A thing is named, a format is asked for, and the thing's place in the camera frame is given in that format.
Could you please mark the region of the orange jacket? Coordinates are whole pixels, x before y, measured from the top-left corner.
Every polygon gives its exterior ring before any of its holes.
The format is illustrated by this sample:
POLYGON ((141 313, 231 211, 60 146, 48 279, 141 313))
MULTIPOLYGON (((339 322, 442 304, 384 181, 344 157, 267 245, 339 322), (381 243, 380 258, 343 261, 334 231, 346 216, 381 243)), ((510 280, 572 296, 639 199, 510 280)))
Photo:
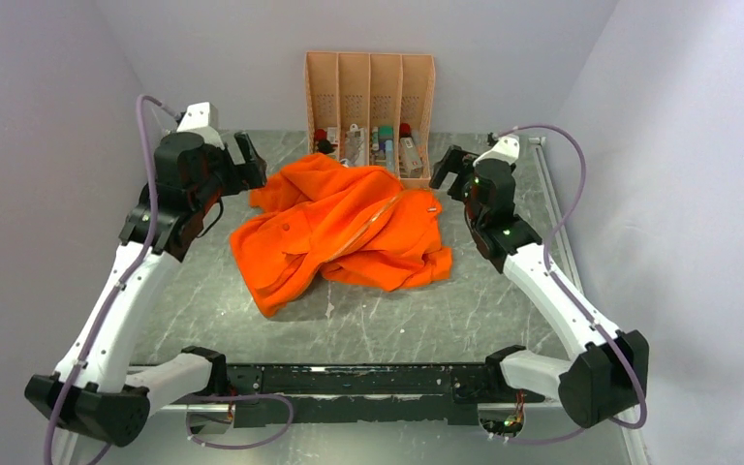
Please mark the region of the orange jacket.
POLYGON ((440 202, 382 167, 347 168, 313 153, 273 174, 249 202, 260 214, 231 234, 230 245, 267 318, 318 276, 385 292, 450 277, 440 202))

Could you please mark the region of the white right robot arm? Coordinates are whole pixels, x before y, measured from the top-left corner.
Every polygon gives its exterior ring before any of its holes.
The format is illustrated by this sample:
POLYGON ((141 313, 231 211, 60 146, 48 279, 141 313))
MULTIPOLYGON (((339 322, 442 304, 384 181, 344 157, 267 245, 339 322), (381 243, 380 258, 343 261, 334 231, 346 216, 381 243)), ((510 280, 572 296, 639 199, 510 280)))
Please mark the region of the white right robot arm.
POLYGON ((487 359, 484 389, 494 400, 535 393, 556 400, 588 429, 638 408, 646 412, 649 345, 637 330, 622 331, 563 277, 542 237, 515 211, 514 163, 507 155, 477 155, 450 146, 429 186, 453 175, 448 194, 464 205, 464 219, 480 255, 514 283, 551 325, 567 359, 514 346, 487 359))

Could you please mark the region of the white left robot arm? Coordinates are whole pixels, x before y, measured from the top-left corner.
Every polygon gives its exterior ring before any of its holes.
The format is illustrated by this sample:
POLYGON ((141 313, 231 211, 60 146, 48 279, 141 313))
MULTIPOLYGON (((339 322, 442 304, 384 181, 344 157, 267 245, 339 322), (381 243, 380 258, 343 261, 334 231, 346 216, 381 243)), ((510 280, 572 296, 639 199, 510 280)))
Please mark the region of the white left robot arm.
POLYGON ((249 135, 232 133, 243 160, 227 144, 192 132, 163 137, 139 203, 119 235, 111 273, 68 353, 49 375, 36 374, 24 396, 53 426, 126 447, 163 407, 197 395, 214 403, 230 392, 223 354, 197 346, 166 363, 131 374, 136 338, 148 313, 202 237, 206 213, 226 196, 266 183, 266 162, 249 135))

